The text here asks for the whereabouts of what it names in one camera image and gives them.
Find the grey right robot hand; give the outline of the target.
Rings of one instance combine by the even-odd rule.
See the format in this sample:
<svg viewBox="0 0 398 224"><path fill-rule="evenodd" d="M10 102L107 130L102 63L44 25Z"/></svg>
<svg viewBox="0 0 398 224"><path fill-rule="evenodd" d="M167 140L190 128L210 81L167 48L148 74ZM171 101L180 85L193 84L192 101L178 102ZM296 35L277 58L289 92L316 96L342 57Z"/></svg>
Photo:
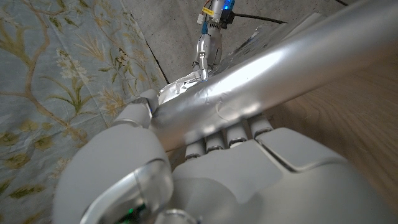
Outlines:
<svg viewBox="0 0 398 224"><path fill-rule="evenodd" d="M222 29L233 23L235 0L208 0L198 15L201 25L200 38L195 50L193 71L198 71L201 80L207 81L209 72L221 61L223 52Z"/></svg>

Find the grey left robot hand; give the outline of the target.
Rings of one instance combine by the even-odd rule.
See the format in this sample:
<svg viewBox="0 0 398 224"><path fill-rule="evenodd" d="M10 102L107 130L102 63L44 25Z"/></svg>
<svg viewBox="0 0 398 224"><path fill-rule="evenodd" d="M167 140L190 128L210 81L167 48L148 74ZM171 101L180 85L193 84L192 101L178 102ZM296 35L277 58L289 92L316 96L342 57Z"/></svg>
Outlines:
<svg viewBox="0 0 398 224"><path fill-rule="evenodd" d="M172 167L149 129L154 90L132 100L68 163L54 223L396 223L349 162L287 128L251 121L187 147Z"/></svg>

